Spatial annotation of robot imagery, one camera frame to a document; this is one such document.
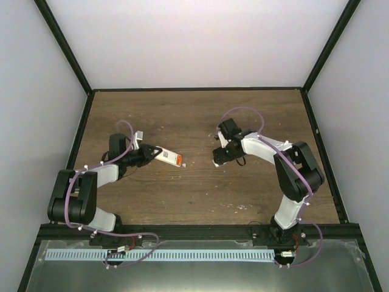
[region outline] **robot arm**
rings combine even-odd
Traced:
[[[288,141],[280,142],[264,136],[259,138],[256,131],[242,131],[233,119],[224,121],[219,128],[216,139],[220,140],[221,147],[213,150],[215,166],[219,167],[229,161],[242,158],[244,155],[255,155],[275,165],[278,182],[284,195],[270,223],[273,227],[271,230],[273,237],[277,241],[282,241],[297,224],[298,214],[308,196],[308,190],[273,147],[282,152],[294,165],[301,164],[298,171],[307,180],[312,191],[316,192],[324,183],[324,175],[312,151],[304,142],[291,144]]]
[[[119,157],[127,149],[124,134],[113,134],[109,138],[108,160]],[[72,223],[83,224],[93,229],[112,231],[120,226],[120,217],[105,212],[97,207],[97,189],[107,183],[113,183],[123,178],[127,167],[142,167],[150,163],[162,152],[159,147],[141,144],[143,132],[137,131],[133,139],[133,149],[124,157],[112,164],[102,163],[101,166],[81,173],[77,178],[69,200],[69,219]],[[75,176],[75,170],[61,170],[57,175],[50,199],[47,215],[52,221],[64,222],[64,204],[70,180]]]

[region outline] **black metal frame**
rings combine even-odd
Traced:
[[[348,217],[345,211],[345,207],[342,202],[342,198],[339,194],[339,189],[336,184],[334,174],[332,172],[331,165],[329,163],[328,155],[326,154],[325,146],[323,144],[318,125],[312,111],[311,104],[309,102],[308,92],[319,75],[322,67],[332,52],[336,42],[339,40],[342,32],[344,31],[348,21],[351,19],[354,11],[356,10],[360,0],[349,0],[340,19],[338,20],[332,34],[330,35],[326,45],[324,46],[314,68],[312,69],[304,87],[288,87],[288,88],[275,88],[275,87],[261,87],[261,88],[129,88],[129,89],[95,89],[92,90],[89,86],[86,77],[81,70],[78,61],[76,60],[69,44],[67,43],[58,23],[56,22],[46,0],[34,0],[36,6],[39,8],[47,25],[52,31],[55,39],[61,47],[65,57],[67,58],[70,66],[75,72],[78,80],[87,94],[87,100],[85,103],[83,115],[81,117],[80,125],[78,127],[71,154],[67,163],[68,169],[73,169],[75,160],[77,157],[78,149],[80,148],[81,140],[83,137],[84,129],[88,121],[89,112],[93,103],[95,93],[97,91],[213,91],[213,90],[281,90],[281,89],[297,89],[300,90],[301,97],[308,115],[309,122],[311,124],[312,132],[315,137],[315,141],[322,159],[328,184],[334,199],[334,204],[338,213],[339,221],[341,224],[320,224],[324,238],[327,239],[355,239],[358,242],[359,248],[365,253],[365,264],[370,275],[370,280],[373,284],[375,291],[382,291],[380,283],[378,281],[374,266],[371,262],[370,255],[368,253],[365,241],[360,231],[359,225],[354,223],[348,223]],[[263,229],[269,228],[269,225],[124,225],[123,232],[155,232],[161,240],[253,240],[255,245],[267,245],[272,247],[268,241],[264,241],[261,238],[253,238],[253,234],[259,234]],[[318,234],[313,226],[302,226],[306,239],[316,239]],[[26,270],[22,277],[21,284],[18,291],[22,292],[27,289],[29,278],[32,272],[32,267],[35,263],[36,255],[39,250],[39,246],[42,240],[90,240],[90,232],[78,231],[77,229],[70,229],[65,225],[58,224],[43,224],[40,227],[40,231],[36,238],[35,244],[32,248],[30,259],[27,263]],[[111,240],[111,244],[115,244],[116,238],[107,239]]]

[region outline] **wooden table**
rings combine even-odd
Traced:
[[[216,168],[212,163],[212,150],[219,146],[215,128],[236,106],[251,106],[263,114],[265,136],[305,141],[320,160],[297,90],[97,92],[76,168],[100,161],[115,123],[126,119],[144,132],[144,143],[181,154],[186,167],[153,161],[99,188],[100,208],[119,214],[127,224],[268,223],[282,199],[275,167],[253,156],[244,167],[230,162]],[[260,127],[259,117],[250,111],[235,111],[230,117],[242,129]],[[311,203],[304,219],[339,222],[327,183]]]

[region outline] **wood grain surface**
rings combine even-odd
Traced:
[[[320,160],[301,95],[291,91],[97,92],[92,104],[76,168],[95,164],[108,150],[109,136],[120,119],[144,132],[144,143],[183,156],[186,167],[160,161],[137,169],[126,178],[98,190],[100,208],[119,214],[127,224],[245,224],[268,223],[282,193],[275,167],[248,156],[216,168],[213,136],[230,108],[251,106],[265,119],[263,134],[276,140],[305,141]],[[230,115],[242,129],[260,127],[255,113]],[[306,208],[306,220],[338,223],[327,183]]]

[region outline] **white wall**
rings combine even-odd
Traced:
[[[16,291],[86,100],[33,1],[0,1],[0,291]]]
[[[389,1],[362,1],[309,93],[343,201],[389,291]]]
[[[303,86],[347,0],[48,0],[92,88]]]

